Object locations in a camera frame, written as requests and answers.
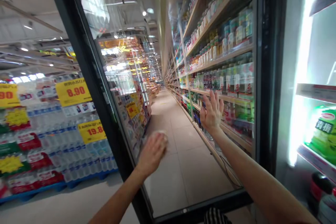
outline fingers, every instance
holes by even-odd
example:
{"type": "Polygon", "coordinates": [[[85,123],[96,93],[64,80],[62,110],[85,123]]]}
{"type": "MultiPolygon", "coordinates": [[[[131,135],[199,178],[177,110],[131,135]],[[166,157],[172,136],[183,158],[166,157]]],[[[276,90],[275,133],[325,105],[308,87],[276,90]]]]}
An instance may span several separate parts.
{"type": "Polygon", "coordinates": [[[203,95],[203,100],[204,100],[204,102],[205,102],[206,109],[207,109],[209,112],[212,112],[212,111],[213,111],[213,110],[212,110],[212,104],[211,104],[209,98],[206,97],[205,95],[203,95]]]}
{"type": "Polygon", "coordinates": [[[202,106],[201,107],[201,112],[200,112],[200,119],[201,119],[201,124],[204,125],[205,124],[205,108],[202,106]]]}
{"type": "Polygon", "coordinates": [[[217,92],[215,92],[215,99],[216,99],[217,109],[220,111],[220,109],[219,109],[219,98],[218,98],[218,93],[217,92]]]}
{"type": "Polygon", "coordinates": [[[212,90],[210,91],[210,101],[211,101],[212,109],[214,111],[216,111],[216,109],[217,109],[217,101],[216,101],[215,94],[214,94],[214,92],[212,90]]]}
{"type": "Polygon", "coordinates": [[[219,102],[219,111],[220,111],[220,114],[222,115],[223,111],[224,111],[224,102],[223,102],[223,100],[221,100],[219,102]]]}

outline yellow price sign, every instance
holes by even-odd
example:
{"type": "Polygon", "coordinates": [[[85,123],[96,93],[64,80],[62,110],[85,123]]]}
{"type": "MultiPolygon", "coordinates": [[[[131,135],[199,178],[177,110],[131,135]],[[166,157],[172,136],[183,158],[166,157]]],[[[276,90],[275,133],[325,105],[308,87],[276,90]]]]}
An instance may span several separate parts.
{"type": "Polygon", "coordinates": [[[27,124],[29,118],[27,115],[27,110],[25,107],[19,107],[7,111],[6,114],[6,123],[9,126],[27,124]]]}
{"type": "Polygon", "coordinates": [[[56,83],[56,91],[63,107],[92,100],[84,78],[56,83]]]}
{"type": "Polygon", "coordinates": [[[20,106],[16,84],[0,84],[0,107],[20,106]]]}
{"type": "Polygon", "coordinates": [[[131,119],[133,119],[133,117],[135,117],[139,113],[138,108],[134,102],[127,104],[126,110],[131,119]]]}
{"type": "Polygon", "coordinates": [[[23,166],[23,164],[18,156],[8,156],[4,159],[0,159],[0,171],[2,173],[12,173],[21,166],[23,166]]]}
{"type": "Polygon", "coordinates": [[[78,130],[85,144],[96,142],[106,138],[100,119],[78,124],[78,130]]]}

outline green package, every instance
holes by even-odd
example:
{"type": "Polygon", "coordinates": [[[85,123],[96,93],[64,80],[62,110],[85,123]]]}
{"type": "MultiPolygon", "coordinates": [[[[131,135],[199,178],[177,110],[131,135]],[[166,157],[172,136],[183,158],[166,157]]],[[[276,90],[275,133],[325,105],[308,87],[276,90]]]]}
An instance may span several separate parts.
{"type": "Polygon", "coordinates": [[[336,110],[326,106],[316,107],[321,111],[320,118],[315,124],[314,134],[309,148],[336,165],[336,110]]]}

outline product label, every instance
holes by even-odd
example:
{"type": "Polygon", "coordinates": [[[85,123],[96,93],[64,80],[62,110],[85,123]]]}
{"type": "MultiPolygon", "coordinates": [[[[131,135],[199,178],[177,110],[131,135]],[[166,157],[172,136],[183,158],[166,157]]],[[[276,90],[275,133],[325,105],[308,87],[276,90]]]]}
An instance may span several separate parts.
{"type": "Polygon", "coordinates": [[[56,83],[56,91],[62,107],[92,100],[84,78],[56,83]]]}

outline blue pallet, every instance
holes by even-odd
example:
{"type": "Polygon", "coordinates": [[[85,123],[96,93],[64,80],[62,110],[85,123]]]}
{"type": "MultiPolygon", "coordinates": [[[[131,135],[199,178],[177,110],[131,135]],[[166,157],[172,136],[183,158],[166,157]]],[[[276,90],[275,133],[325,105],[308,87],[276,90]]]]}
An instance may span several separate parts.
{"type": "Polygon", "coordinates": [[[21,201],[26,202],[26,201],[30,200],[31,198],[33,198],[38,193],[41,193],[41,192],[44,192],[44,191],[47,191],[47,190],[50,190],[50,189],[55,189],[57,192],[60,192],[63,189],[65,189],[66,187],[69,187],[70,189],[72,189],[84,180],[89,180],[89,179],[92,179],[92,178],[95,178],[95,177],[98,177],[100,180],[103,180],[108,176],[108,174],[114,173],[114,172],[117,172],[117,171],[118,171],[118,169],[101,171],[99,173],[91,174],[91,175],[86,176],[84,178],[73,180],[73,181],[70,181],[68,183],[59,182],[59,183],[56,183],[56,184],[48,185],[46,187],[41,187],[37,190],[28,191],[28,192],[24,192],[24,193],[20,193],[20,194],[14,194],[14,195],[6,197],[6,198],[0,198],[0,204],[5,203],[7,201],[16,200],[16,199],[20,199],[21,201]]]}

